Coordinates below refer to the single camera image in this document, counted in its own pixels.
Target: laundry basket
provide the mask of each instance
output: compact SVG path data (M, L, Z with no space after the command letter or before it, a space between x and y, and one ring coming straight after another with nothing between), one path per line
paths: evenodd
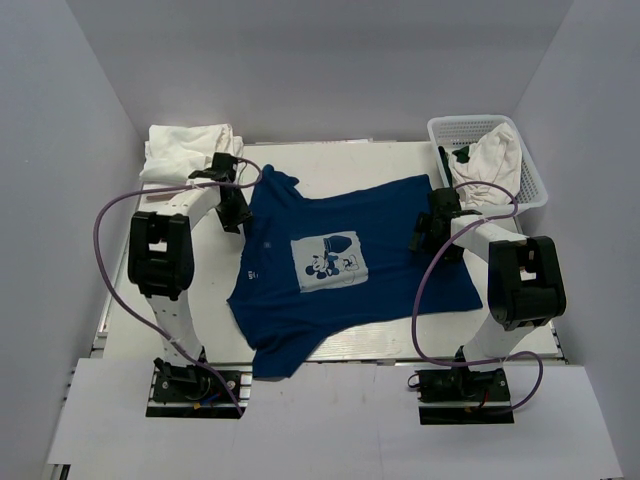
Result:
M541 207L547 203L547 190L544 188L542 179L536 170L527 146L522 141L520 132L509 117L504 115L466 115L455 117L432 118L427 124L429 137L434 154L438 159L438 170L445 187L449 186L447 175L438 153L438 147L444 147L448 153L451 149L462 148L471 143L475 143L483 135L489 133L501 123L507 122L518 134L520 145L522 146L522 171L520 174L520 193L516 195L518 200L518 213L522 213L530 208ZM473 207L486 215L500 215L511 212L511 205L491 205L484 207Z

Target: cable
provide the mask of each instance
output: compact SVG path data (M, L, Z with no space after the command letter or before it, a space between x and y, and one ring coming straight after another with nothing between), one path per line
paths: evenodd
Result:
M247 169L247 163L245 163L244 165L242 165L242 169L240 170L240 172L238 173L237 177L236 177L236 182L240 183L242 181L242 174L244 173L244 171Z
M194 410L198 410L199 408L204 407L205 405L208 405L209 403L213 402L215 399L217 399L220 396L219 393L216 393L214 395L211 395L209 398L204 399L201 402L198 402L196 404L193 405L193 409Z
M204 391L204 393L202 395L200 395L198 398L193 398L193 397L189 397L187 395L184 396L184 398L186 398L187 400L191 400L192 402L197 402L198 400L200 400L201 398L204 398L207 393L209 393L209 391L211 390L211 377L207 378L207 389Z
M243 412L242 412L242 408L240 407L240 404L238 403L238 399L235 397L235 395L233 394L231 389L227 386L227 382L225 381L224 377L220 374L220 372L218 372L212 366L210 366L210 365L208 365L208 364L206 364L204 362L200 362L199 360L191 357L177 343L177 341L174 340L171 337L171 335L169 335L165 330L163 330L162 328L160 328L157 325L153 324L149 320L145 319L142 315L140 315L138 312L133 310L129 305L127 305L127 303L118 294L118 292L116 291L115 287L111 283L111 280L109 279L109 274L107 273L107 269L104 266L104 261L102 259L102 252L100 250L100 224L102 223L102 218L105 216L105 214L107 213L107 211L111 207L113 207L116 203L121 202L122 200L126 200L127 198L131 198L131 197L137 197L137 196L140 196L140 195L147 195L147 194L150 194L150 193L180 192L180 191L184 191L184 190L191 190L191 189L194 189L194 188L206 188L206 187L249 188L249 187L253 187L253 186L257 185L258 182L260 182L260 180L262 180L262 170L260 169L260 167L256 163L252 162L251 160L247 160L245 158L241 158L239 160L241 162L243 162L243 163L247 163L247 164L251 165L252 167L254 167L258 171L258 178L254 182L247 183L246 185L238 185L238 184L235 184L235 183L227 183L227 182L206 182L206 183L199 183L199 184L192 184L192 185L181 185L179 187L151 188L149 190L136 190L136 191L133 191L133 192L124 193L124 194L114 198L113 200L109 201L104 207L102 207L102 209L98 213L98 216L96 217L96 221L95 221L95 223L93 225L93 250L94 250L94 253L95 253L95 256L96 256L96 262L98 263L98 269L100 270L100 276L102 277L102 280L104 281L105 285L107 286L107 290L109 290L109 293L111 294L113 299L118 303L118 305L120 305L133 318L135 318L139 322L143 323L147 327L151 328L152 330L155 330L160 336L162 336L169 343L171 343L171 345L173 345L173 348L175 348L176 351L180 355L182 355L185 359L187 359L190 363L193 363L194 365L197 365L198 367L203 368L203 369L207 370L209 373L215 375L218 378L218 380L220 380L220 382L222 383L222 386L224 387L224 389L229 394L229 397L231 398L231 401L233 402L233 404L236 407L236 410L238 410L238 413L240 414L240 416L242 416Z
M486 392L484 392L484 395L482 397L482 402L480 402L480 405L478 405L477 407L475 407L475 411L480 410L482 407L485 406L485 404L487 403L487 400L489 400L489 390L487 390Z
M420 310L420 300L422 299L422 294L424 293L424 288L425 288L425 285L427 284L427 280L429 280L429 277L431 276L431 273L433 272L436 264L438 263L440 258L442 258L442 255L444 255L444 252L447 250L447 248L449 248L451 245L453 245L453 242L455 242L458 238L460 238L462 235L467 233L472 228L475 228L475 227L477 227L479 225L487 223L487 222L489 222L491 220L499 220L499 219L502 219L502 218L512 218L512 217L515 217L516 214L518 213L518 201L516 200L516 197L511 192L509 192L506 188L501 187L500 185L495 185L493 183L483 182L483 181L480 181L480 180L474 180L472 182L461 183L460 185L456 186L455 188L457 190L457 189L465 187L467 185L486 185L488 187L497 188L498 190L500 190L503 193L505 193L511 199L511 202L513 203L513 211L511 213L508 213L508 214L505 214L505 215L496 215L496 216L493 216L493 217L481 218L479 220L476 220L475 222L472 222L469 225L467 225L466 227L464 227L462 230L460 230L455 235L452 235L451 238L449 238L449 240L447 240L444 243L444 245L442 245L442 247L440 247L440 250L438 250L438 252L434 255L433 260L431 260L431 263L429 264L429 267L427 267L427 271L424 273L424 276L422 277L422 281L420 282L420 286L418 287L418 292L416 293L416 298L415 298L415 301L413 303L413 312L411 314L411 339L413 341L413 347L416 349L416 352L418 353L420 358L422 358L426 362L432 363L434 365L439 365L441 367L454 367L454 368L455 367L474 367L474 366L478 366L478 365L489 365L489 364L492 364L492 363L502 363L503 361L514 360L516 358L525 357L525 356L533 357L536 360L536 362L538 363L538 378L536 380L535 385L531 389L531 392L529 392L529 394L523 400L521 400L520 402L516 403L515 405L512 405L511 407L508 407L506 409L500 410L499 412L495 412L496 414L501 415L501 414L504 414L504 413L512 412L512 411L520 408L521 406L523 406L525 403L527 403L529 400L531 400L531 398L538 391L538 388L540 388L540 384L542 383L542 375L543 375L544 366L542 364L542 359L540 358L540 356L537 353L531 352L529 350L524 350L522 352L518 352L518 353L514 353L512 355L509 355L508 357L505 357L505 358L489 358L489 359L486 359L486 360L475 360L473 362L447 362L447 361L444 361L444 360L438 360L436 358L428 357L420 349L420 345L418 343L417 326L418 326L418 315L419 315L419 310Z
M409 388L418 388L418 387L420 386L420 378L419 378L419 375L420 375L419 373L414 373L414 374L413 374L413 375L411 375L409 378L407 378L407 387L409 387ZM411 379L412 379L413 377L418 377L418 382L417 382L417 383L414 383L414 384L412 384L412 383L411 383Z

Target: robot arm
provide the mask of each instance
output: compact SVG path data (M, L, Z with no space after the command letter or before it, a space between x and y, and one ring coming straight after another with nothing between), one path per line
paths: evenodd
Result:
M421 213L414 228L410 243L414 252L435 255L454 235L483 218L479 212L462 210L458 194L452 188L431 192L429 203L431 212ZM479 403L504 406L510 394L502 368L496 368L495 363L468 367L454 365L508 357L525 336L562 315L566 307L560 267L551 239L530 238L484 223L456 238L444 252L444 261L462 261L464 249L488 264L490 313L475 336L459 348L450 371L418 372L421 401L429 404L424 408L436 406L435 423L452 422L455 416L451 414L452 404L474 404L476 408ZM428 418L435 418L433 411ZM467 417L456 417L456 421L461 421L460 418Z
M235 181L238 159L216 153L212 166L195 171L196 183ZM187 289L195 273L191 231L215 209L226 232L240 233L239 225L252 215L242 193L230 187L194 188L164 203L155 212L136 212L131 219L128 275L153 310L159 327L192 358L206 362L205 349L193 328ZM190 364L163 339L164 360L155 364L165 384L185 398L197 398L215 379Z
M156 322L193 358L206 360L193 328L187 289L194 275L191 230L220 204L220 189L182 192L157 212L136 212L131 219L129 278L138 285ZM189 362L166 339L165 361L175 366Z

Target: folded white towel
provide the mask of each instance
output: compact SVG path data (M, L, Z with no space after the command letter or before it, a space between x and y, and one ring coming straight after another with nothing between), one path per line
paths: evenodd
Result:
M514 196L520 191L522 148L518 134L502 123L482 137L478 143L469 145L469 161L460 163L449 154L449 168L453 185L482 180L506 188ZM482 205L506 205L509 197L496 188L469 185L464 190L465 207Z
M215 152L241 156L242 137L234 137L231 125L170 127L152 125L145 142L146 162L140 172L145 182L182 185L194 170L211 166Z

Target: white wall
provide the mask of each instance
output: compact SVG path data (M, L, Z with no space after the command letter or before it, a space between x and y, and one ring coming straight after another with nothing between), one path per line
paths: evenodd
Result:
M33 479L106 297L93 219L133 187L142 145L63 0L0 11L0 478ZM112 266L123 213L104 228Z
M142 136L416 140L510 114L571 0L68 0Z
M640 479L640 3L576 0L514 119L549 191L527 233L556 241L556 322L586 365L625 478Z

